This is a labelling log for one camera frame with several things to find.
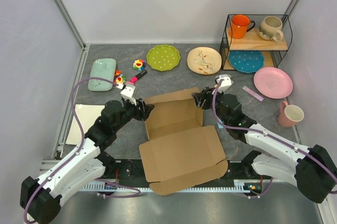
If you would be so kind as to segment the brown cardboard box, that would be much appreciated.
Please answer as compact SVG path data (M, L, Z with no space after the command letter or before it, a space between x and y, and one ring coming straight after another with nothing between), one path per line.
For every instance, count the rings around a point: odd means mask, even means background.
M228 162L215 126L203 125L196 87L147 97L154 105L145 121L148 141L139 146L146 181L166 196L225 175Z

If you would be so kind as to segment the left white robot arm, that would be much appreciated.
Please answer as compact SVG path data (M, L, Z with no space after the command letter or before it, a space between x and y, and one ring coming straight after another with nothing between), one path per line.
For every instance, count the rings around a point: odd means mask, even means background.
M153 109L154 105L143 99L107 102L67 156L38 178L27 177L22 182L20 205L24 222L50 223L64 203L89 182L111 178L116 160L105 150L116 140L118 130L132 119L146 121Z

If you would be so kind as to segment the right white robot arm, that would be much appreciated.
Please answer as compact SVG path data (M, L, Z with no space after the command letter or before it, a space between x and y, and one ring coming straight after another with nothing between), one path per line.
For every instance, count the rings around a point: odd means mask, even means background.
M233 139L259 148L244 158L241 172L246 178L259 174L279 179L315 203L336 194L336 165L324 147L310 148L267 130L242 112L236 95L206 87L192 97L198 108L213 111L216 122Z

